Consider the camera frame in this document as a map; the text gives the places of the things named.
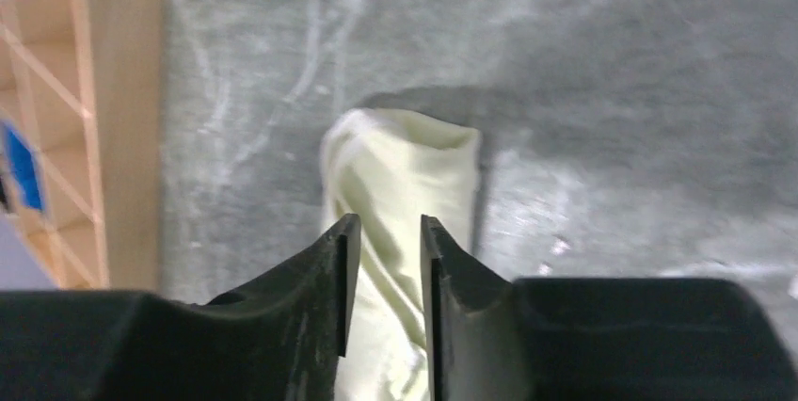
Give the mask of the cream cloth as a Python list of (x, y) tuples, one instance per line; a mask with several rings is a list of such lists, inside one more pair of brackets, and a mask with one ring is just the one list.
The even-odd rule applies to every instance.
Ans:
[(477, 129), (402, 109), (355, 108), (325, 133), (323, 222), (353, 213), (361, 252), (339, 400), (429, 398), (421, 218), (471, 248), (480, 186)]

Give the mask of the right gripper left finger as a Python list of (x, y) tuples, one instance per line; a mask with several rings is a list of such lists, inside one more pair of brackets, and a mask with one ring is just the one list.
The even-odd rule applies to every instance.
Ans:
[(1, 296), (5, 400), (330, 400), (360, 253), (347, 214), (261, 276), (187, 304), (146, 291)]

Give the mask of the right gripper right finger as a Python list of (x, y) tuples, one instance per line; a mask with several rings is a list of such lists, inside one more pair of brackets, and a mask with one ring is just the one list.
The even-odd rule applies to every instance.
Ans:
[(508, 281), (421, 219), (435, 400), (793, 400), (766, 312), (709, 278)]

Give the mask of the blue underwear white trim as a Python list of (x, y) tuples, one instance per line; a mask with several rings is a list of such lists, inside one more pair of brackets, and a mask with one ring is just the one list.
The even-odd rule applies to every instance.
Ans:
[(43, 212), (44, 206), (33, 153), (9, 122), (2, 122), (2, 130), (10, 174), (19, 188), (22, 203), (28, 208)]

